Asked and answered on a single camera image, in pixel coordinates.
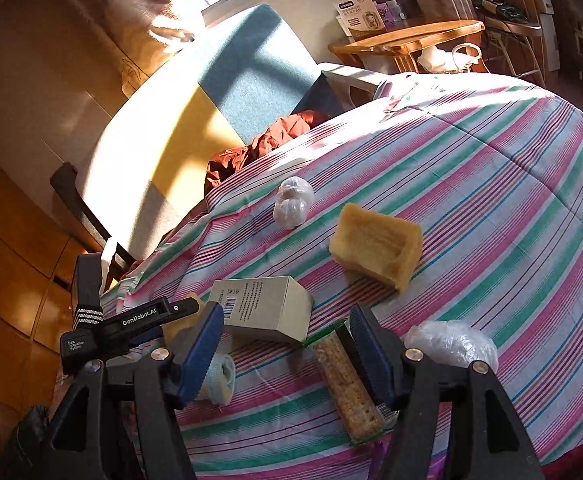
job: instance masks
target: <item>yellow sponge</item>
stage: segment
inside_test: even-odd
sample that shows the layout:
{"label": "yellow sponge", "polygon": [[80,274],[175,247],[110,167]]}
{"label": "yellow sponge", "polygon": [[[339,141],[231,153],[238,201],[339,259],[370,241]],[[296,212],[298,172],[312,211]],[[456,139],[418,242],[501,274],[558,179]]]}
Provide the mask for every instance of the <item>yellow sponge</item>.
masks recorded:
{"label": "yellow sponge", "polygon": [[423,230],[414,222],[345,204],[329,252],[345,269],[405,292],[423,253]]}
{"label": "yellow sponge", "polygon": [[176,334],[182,329],[193,327],[206,306],[206,303],[193,292],[180,299],[184,300],[185,298],[194,298],[198,302],[198,312],[176,319],[175,321],[170,321],[163,325],[163,337],[167,344],[171,343],[171,340],[176,337]]}

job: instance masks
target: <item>blue gripper pad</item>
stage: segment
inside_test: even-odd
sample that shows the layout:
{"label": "blue gripper pad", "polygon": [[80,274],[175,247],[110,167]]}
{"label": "blue gripper pad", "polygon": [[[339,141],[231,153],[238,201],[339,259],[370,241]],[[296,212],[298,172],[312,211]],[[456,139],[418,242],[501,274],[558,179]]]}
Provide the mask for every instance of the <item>blue gripper pad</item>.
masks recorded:
{"label": "blue gripper pad", "polygon": [[181,330],[170,343],[169,350],[175,352],[175,356],[165,390],[179,409],[198,395],[223,327],[222,307],[210,301],[196,324]]}
{"label": "blue gripper pad", "polygon": [[358,305],[351,309],[349,328],[374,395],[388,406],[392,406],[397,398],[397,392],[394,389],[391,362],[379,340],[379,336],[382,336],[380,331],[383,329],[369,308],[363,310]]}

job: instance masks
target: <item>wrapped garlic in plastic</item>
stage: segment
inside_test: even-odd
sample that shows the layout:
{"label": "wrapped garlic in plastic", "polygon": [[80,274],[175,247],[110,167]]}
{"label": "wrapped garlic in plastic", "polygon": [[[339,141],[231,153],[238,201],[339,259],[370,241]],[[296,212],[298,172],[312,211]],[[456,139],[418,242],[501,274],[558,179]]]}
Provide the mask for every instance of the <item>wrapped garlic in plastic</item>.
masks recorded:
{"label": "wrapped garlic in plastic", "polygon": [[311,185],[299,176],[291,176],[278,188],[274,221],[284,229],[294,229],[307,219],[314,201]]}

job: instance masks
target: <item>wooden table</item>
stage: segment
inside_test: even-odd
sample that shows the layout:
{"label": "wooden table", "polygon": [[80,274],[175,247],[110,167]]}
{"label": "wooden table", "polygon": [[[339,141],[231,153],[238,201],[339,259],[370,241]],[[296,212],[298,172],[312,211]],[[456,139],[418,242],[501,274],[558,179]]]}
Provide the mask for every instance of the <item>wooden table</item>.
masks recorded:
{"label": "wooden table", "polygon": [[[396,60],[401,72],[419,72],[417,55],[428,46],[460,40],[480,46],[485,25],[477,20],[427,23],[379,34],[353,43],[332,43],[329,50],[345,65],[364,68],[361,54],[390,56]],[[473,67],[475,72],[489,72],[482,59]]]}

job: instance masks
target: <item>striped bedsheet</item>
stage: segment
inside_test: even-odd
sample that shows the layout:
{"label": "striped bedsheet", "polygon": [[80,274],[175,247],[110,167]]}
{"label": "striped bedsheet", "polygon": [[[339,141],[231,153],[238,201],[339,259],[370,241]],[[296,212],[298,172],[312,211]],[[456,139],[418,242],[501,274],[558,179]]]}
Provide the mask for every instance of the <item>striped bedsheet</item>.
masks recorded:
{"label": "striped bedsheet", "polygon": [[[214,280],[289,274],[313,296],[309,332],[369,304],[403,335],[463,319],[498,346],[498,377],[543,463],[583,443],[583,113],[506,76],[412,75],[215,189],[114,290],[105,311],[151,298],[206,298]],[[316,204],[294,231],[272,220],[276,188],[299,175]],[[423,257],[399,297],[330,258],[342,206],[422,225]],[[233,342],[238,378],[222,410],[178,422],[198,476],[364,479],[370,444],[351,446],[311,351]],[[442,409],[432,460],[449,430]]]}

